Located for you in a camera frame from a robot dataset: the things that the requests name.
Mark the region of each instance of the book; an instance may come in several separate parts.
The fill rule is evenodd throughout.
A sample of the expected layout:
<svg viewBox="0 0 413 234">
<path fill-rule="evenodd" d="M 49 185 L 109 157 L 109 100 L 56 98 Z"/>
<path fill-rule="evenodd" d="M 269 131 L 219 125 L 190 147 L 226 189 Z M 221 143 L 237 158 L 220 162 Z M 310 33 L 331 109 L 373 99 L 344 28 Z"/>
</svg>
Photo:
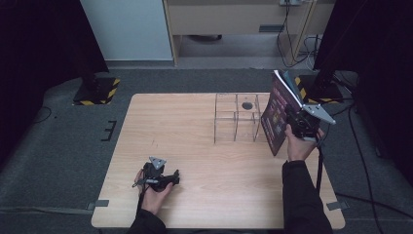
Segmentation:
<svg viewBox="0 0 413 234">
<path fill-rule="evenodd" d="M 303 106 L 297 95 L 286 85 L 282 74 L 278 70 L 275 70 L 273 73 L 273 88 L 270 92 L 270 98 L 261 116 L 261 125 L 274 156 L 277 155 L 285 140 L 285 107 L 288 104 L 296 112 Z"/>
</svg>

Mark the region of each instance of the power outlet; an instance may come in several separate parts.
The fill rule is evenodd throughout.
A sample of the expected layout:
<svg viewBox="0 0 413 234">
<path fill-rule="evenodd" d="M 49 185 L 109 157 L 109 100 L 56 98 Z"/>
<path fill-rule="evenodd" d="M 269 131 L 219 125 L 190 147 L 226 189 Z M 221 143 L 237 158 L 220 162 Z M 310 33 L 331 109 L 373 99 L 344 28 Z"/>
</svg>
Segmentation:
<svg viewBox="0 0 413 234">
<path fill-rule="evenodd" d="M 288 3 L 289 6 L 299 6 L 303 2 L 302 2 L 302 0 L 280 0 L 280 5 L 281 6 L 286 6 L 287 3 Z"/>
</svg>

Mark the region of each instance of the person's arm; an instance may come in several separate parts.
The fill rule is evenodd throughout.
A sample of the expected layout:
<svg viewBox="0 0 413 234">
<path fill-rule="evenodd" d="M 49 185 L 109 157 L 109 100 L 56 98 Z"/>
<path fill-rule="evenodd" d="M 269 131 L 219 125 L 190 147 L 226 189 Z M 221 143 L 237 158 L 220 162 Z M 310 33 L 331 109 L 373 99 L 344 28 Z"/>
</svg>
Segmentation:
<svg viewBox="0 0 413 234">
<path fill-rule="evenodd" d="M 136 175 L 137 180 L 143 177 L 142 171 Z M 136 210 L 136 217 L 127 234 L 166 234 L 165 224 L 156 216 L 164 200 L 172 191 L 173 184 L 167 185 L 164 191 L 156 192 L 151 187 L 146 187 L 144 195 L 139 196 L 139 204 Z"/>
<path fill-rule="evenodd" d="M 316 145 L 295 137 L 289 125 L 285 134 L 288 138 L 288 162 L 282 166 L 285 233 L 333 233 L 305 164 Z"/>
</svg>

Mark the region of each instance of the black sleeve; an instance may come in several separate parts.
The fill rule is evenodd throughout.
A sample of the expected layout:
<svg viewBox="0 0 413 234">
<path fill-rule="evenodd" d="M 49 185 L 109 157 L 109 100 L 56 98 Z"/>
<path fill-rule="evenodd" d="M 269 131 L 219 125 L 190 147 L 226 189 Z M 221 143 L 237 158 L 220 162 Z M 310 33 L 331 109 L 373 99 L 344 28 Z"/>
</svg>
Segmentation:
<svg viewBox="0 0 413 234">
<path fill-rule="evenodd" d="M 304 161 L 284 163 L 282 184 L 285 233 L 333 233 Z"/>
<path fill-rule="evenodd" d="M 152 213 L 140 209 L 127 234 L 166 234 L 164 223 Z"/>
</svg>

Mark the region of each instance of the white wall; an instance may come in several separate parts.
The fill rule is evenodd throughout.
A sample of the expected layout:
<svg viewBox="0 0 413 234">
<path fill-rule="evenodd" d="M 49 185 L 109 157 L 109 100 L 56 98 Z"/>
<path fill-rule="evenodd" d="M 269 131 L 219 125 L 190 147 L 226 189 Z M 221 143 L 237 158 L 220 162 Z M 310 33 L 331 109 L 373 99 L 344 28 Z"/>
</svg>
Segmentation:
<svg viewBox="0 0 413 234">
<path fill-rule="evenodd" d="M 81 0 L 106 60 L 172 60 L 162 0 Z"/>
</svg>

